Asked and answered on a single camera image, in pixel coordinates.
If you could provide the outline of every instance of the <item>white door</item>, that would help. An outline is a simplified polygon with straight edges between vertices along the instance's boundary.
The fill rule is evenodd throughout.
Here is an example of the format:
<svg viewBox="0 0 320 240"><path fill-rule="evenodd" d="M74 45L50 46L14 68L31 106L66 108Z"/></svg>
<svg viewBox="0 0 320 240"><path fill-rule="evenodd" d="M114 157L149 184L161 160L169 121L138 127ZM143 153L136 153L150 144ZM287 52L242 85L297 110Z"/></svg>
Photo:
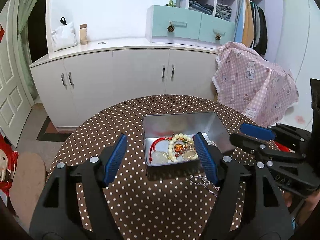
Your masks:
<svg viewBox="0 0 320 240"><path fill-rule="evenodd" d="M81 125L63 59L33 67L31 73L53 125L64 130Z"/></svg>
<svg viewBox="0 0 320 240"><path fill-rule="evenodd" d="M214 100L215 57L212 53L171 49L165 93Z"/></svg>
<svg viewBox="0 0 320 240"><path fill-rule="evenodd" d="M13 51L12 20L14 0L8 0L0 13L5 30L0 43L0 127L16 147L31 105L23 90Z"/></svg>
<svg viewBox="0 0 320 240"><path fill-rule="evenodd" d="M116 104L139 97L165 94L168 49L113 51Z"/></svg>
<svg viewBox="0 0 320 240"><path fill-rule="evenodd" d="M114 82L122 83L127 75L113 77L112 51L65 58L64 65L81 122L116 103Z"/></svg>

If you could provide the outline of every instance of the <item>countertop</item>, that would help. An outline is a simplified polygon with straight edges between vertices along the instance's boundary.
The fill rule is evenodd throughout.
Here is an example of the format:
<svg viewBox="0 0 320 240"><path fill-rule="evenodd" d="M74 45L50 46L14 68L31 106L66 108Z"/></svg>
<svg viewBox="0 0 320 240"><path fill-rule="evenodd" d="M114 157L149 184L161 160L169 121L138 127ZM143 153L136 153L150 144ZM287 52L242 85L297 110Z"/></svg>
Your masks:
<svg viewBox="0 0 320 240"><path fill-rule="evenodd" d="M199 46L172 44L172 43L150 43L146 38L125 38L125 39L113 39L113 40L102 40L92 41L87 45L80 45L58 50L56 52L49 53L30 65L30 68L76 55L94 53L100 51L117 50L117 49L183 49L199 52L207 52L217 54L213 48L205 48Z"/></svg>

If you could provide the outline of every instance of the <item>drawer handle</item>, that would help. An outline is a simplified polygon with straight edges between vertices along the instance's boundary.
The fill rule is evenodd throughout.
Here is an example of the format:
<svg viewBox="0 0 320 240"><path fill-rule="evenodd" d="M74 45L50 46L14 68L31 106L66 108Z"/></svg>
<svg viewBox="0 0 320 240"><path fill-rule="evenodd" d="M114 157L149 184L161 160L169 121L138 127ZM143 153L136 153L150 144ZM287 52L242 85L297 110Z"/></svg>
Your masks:
<svg viewBox="0 0 320 240"><path fill-rule="evenodd" d="M217 41L219 41L221 39L221 36L224 36L226 33L224 32L223 34L222 33L219 33L219 32L216 32L214 29L212 29L212 31L214 32L214 34L216 35L215 36L215 39Z"/></svg>
<svg viewBox="0 0 320 240"><path fill-rule="evenodd" d="M61 79L62 79L62 84L66 87L67 85L66 85L66 83L64 81L64 74L63 73L61 74Z"/></svg>
<svg viewBox="0 0 320 240"><path fill-rule="evenodd" d="M169 21L170 25L180 25L179 27L187 27L187 23L185 22L176 22L176 21Z"/></svg>
<svg viewBox="0 0 320 240"><path fill-rule="evenodd" d="M69 72L68 77L69 77L70 84L71 84L72 86L74 86L74 84L73 84L73 82L72 82L72 79L71 79L71 72Z"/></svg>
<svg viewBox="0 0 320 240"><path fill-rule="evenodd" d="M172 73L171 73L171 78L174 76L174 65L172 65Z"/></svg>
<svg viewBox="0 0 320 240"><path fill-rule="evenodd" d="M164 65L162 65L162 78L164 78L164 70L165 70Z"/></svg>

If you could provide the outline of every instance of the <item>folded clothes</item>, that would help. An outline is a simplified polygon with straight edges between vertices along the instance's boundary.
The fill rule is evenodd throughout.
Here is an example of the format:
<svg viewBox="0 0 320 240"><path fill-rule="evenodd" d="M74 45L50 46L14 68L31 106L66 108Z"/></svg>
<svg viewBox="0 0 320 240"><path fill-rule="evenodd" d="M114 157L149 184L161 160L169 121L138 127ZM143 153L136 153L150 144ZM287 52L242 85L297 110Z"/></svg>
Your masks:
<svg viewBox="0 0 320 240"><path fill-rule="evenodd" d="M213 6L210 5L210 4L206 4L204 5L203 7L205 7L206 9L210 10L210 11L213 11Z"/></svg>
<svg viewBox="0 0 320 240"><path fill-rule="evenodd" d="M192 4L190 4L189 5L189 8L194 8L194 9L197 9L198 11L201 11L201 12L203 12L203 13L206 13L206 14L209 14L209 15L212 15L212 11L210 11L210 10L208 10L208 9L206 9L206 8L204 8L203 6L199 6L198 4L196 4L196 3L192 3Z"/></svg>
<svg viewBox="0 0 320 240"><path fill-rule="evenodd" d="M195 9L195 8L192 8L192 7L189 7L189 10L193 10L193 11L197 11L197 12L205 13L205 14L208 14L208 15L212 15L212 14L210 14L210 13L206 13L206 12L200 11L200 10Z"/></svg>
<svg viewBox="0 0 320 240"><path fill-rule="evenodd" d="M228 20L231 17L231 7L221 3L217 3L216 17Z"/></svg>
<svg viewBox="0 0 320 240"><path fill-rule="evenodd" d="M205 11L209 11L209 12L212 14L212 11L213 11L213 10L210 10L210 9L202 6L200 3L190 1L190 2L189 2L189 6L192 6L192 5L194 6L194 8L198 8L198 9L201 8L201 9L203 9L203 10L205 10Z"/></svg>

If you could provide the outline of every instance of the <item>round table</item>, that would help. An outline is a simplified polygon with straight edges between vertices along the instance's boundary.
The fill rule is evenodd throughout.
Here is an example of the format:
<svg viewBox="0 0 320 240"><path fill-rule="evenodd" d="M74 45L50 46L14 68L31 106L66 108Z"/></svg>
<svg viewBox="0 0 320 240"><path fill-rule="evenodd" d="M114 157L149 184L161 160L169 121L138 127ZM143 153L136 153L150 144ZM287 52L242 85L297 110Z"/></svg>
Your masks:
<svg viewBox="0 0 320 240"><path fill-rule="evenodd" d="M128 136L128 151L115 181L104 189L111 213L123 238L198 239L211 213L215 197L203 186L190 184L189 176L151 182L146 177L142 119L147 114L175 114L215 111L229 133L238 132L243 122L253 123L239 112L210 100L178 95L158 95L132 99L109 107L78 127L55 157L78 165L98 156L117 137ZM269 146L277 149L274 142ZM254 164L253 155L237 148L234 159ZM238 203L231 230L238 228L242 215L245 184L239 185ZM80 216L84 228L92 230L81 184L77 184Z"/></svg>

